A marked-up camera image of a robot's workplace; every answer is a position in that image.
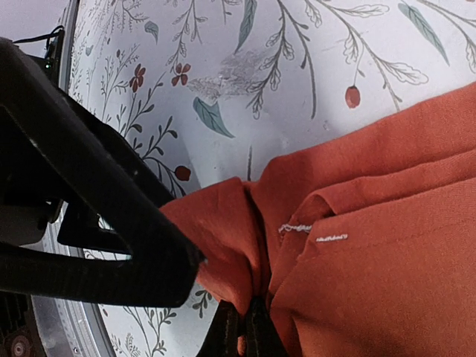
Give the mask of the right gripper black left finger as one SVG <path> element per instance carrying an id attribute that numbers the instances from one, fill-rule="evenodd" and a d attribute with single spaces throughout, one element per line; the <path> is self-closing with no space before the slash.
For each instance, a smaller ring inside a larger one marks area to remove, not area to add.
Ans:
<path id="1" fill-rule="evenodd" d="M 1 289 L 179 307 L 203 253 L 136 152 L 1 40 Z"/>

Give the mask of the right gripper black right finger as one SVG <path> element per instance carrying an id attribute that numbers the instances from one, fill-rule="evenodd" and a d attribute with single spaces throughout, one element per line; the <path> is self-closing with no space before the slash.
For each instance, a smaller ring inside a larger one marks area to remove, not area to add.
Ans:
<path id="1" fill-rule="evenodd" d="M 251 300 L 244 318 L 232 303 L 220 301 L 199 355 L 238 356 L 240 348 L 245 356 L 288 355 L 261 297 Z"/>

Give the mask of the red underwear white waistband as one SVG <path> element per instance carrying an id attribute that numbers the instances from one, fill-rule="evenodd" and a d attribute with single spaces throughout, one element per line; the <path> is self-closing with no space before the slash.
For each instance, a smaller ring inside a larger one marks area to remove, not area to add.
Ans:
<path id="1" fill-rule="evenodd" d="M 163 206 L 286 356 L 475 354 L 475 86 Z"/>

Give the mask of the floral patterned table mat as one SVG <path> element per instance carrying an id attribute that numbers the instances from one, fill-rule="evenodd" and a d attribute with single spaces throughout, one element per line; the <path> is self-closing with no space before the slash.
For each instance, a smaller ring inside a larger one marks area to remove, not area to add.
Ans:
<path id="1" fill-rule="evenodd" d="M 468 85 L 473 1 L 82 1 L 69 93 L 181 199 Z M 199 356 L 219 301 L 100 312 L 113 356 Z"/>

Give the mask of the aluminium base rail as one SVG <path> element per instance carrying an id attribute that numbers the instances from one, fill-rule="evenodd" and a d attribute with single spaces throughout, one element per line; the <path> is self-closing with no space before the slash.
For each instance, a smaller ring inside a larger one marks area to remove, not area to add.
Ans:
<path id="1" fill-rule="evenodd" d="M 1 243 L 82 258 L 59 242 L 67 205 L 1 203 Z M 1 292 L 2 356 L 113 356 L 99 309 L 92 303 Z"/>

